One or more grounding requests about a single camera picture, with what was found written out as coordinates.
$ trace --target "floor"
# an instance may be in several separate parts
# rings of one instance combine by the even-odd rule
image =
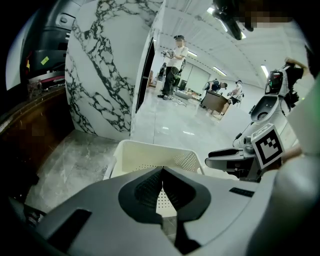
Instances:
[[[232,175],[205,166],[209,152],[232,144],[219,131],[219,122],[211,113],[199,107],[199,101],[163,100],[157,94],[155,88],[147,89],[131,139],[193,150],[206,175],[233,179]],[[84,187],[102,180],[117,145],[117,141],[74,130],[41,167],[39,182],[31,188],[26,203],[47,213]],[[167,235],[172,235],[170,223],[173,221],[168,222]]]
[[[101,181],[117,141],[73,130],[39,170],[25,203],[47,213],[88,185]]]
[[[233,179],[221,170],[205,165],[208,153],[232,147],[232,140],[219,130],[219,121],[211,110],[199,106],[194,99],[175,97],[163,100],[157,97],[156,88],[147,89],[141,105],[131,139],[134,141],[190,149],[197,153],[204,173],[208,176]]]

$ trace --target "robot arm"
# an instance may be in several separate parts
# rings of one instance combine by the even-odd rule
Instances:
[[[266,124],[244,139],[243,147],[210,152],[205,164],[224,172],[240,172],[240,180],[257,181],[284,152],[275,126]]]

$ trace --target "person sitting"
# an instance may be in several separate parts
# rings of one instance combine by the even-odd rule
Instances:
[[[231,98],[228,100],[228,102],[226,104],[224,104],[223,109],[220,112],[220,114],[213,115],[216,119],[221,120],[231,104],[234,105],[242,100],[242,93],[243,93],[242,92],[242,81],[238,80],[235,82],[235,84],[236,84],[236,88],[227,94],[228,96],[231,96]]]
[[[227,89],[228,84],[226,82],[219,82],[217,79],[213,80],[213,81],[208,81],[204,87],[203,87],[203,91],[205,91],[205,93],[207,93],[207,91],[209,92],[214,92],[214,93],[218,93],[218,91],[221,88],[224,88],[225,90]],[[203,102],[206,96],[203,97],[203,99],[201,100],[200,103],[200,107],[205,108],[205,106],[203,106]]]

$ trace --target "white basket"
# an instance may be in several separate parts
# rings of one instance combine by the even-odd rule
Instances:
[[[198,155],[192,150],[126,139],[119,143],[113,156],[113,164],[110,164],[107,170],[107,173],[110,173],[110,178],[158,166],[180,168],[189,172],[204,174]],[[163,189],[157,200],[156,212],[162,217],[177,215]]]

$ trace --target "ceiling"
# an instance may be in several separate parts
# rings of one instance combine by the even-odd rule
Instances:
[[[164,12],[162,34],[159,43],[161,50],[173,49],[173,36],[183,35],[189,50],[187,61],[199,68],[223,79],[264,88],[266,76],[261,69],[265,65],[268,71],[279,69],[286,57],[307,64],[306,41],[294,22],[277,27],[255,28],[253,32],[245,30],[246,38],[236,40],[225,32],[221,23],[212,17],[207,9],[212,0],[167,0]]]

